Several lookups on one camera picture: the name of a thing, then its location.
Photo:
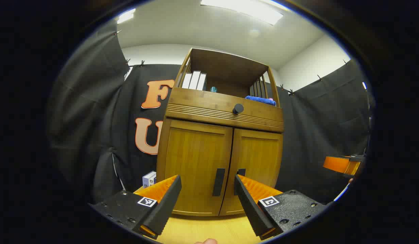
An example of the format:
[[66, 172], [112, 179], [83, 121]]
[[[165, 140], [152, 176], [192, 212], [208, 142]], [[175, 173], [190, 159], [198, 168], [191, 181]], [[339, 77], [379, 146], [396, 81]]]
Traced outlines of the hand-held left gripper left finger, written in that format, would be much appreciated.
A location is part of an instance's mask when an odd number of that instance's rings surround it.
[[172, 215], [181, 189], [181, 177], [175, 175], [139, 192], [122, 190], [90, 206], [124, 228], [157, 239]]

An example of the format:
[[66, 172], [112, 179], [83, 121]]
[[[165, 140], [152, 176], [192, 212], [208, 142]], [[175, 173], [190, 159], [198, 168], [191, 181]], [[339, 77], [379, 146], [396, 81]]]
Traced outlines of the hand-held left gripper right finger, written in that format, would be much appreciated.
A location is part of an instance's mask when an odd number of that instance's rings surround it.
[[235, 176], [234, 188], [255, 235], [261, 240], [297, 229], [331, 205], [321, 204], [298, 190], [281, 192], [241, 175]]

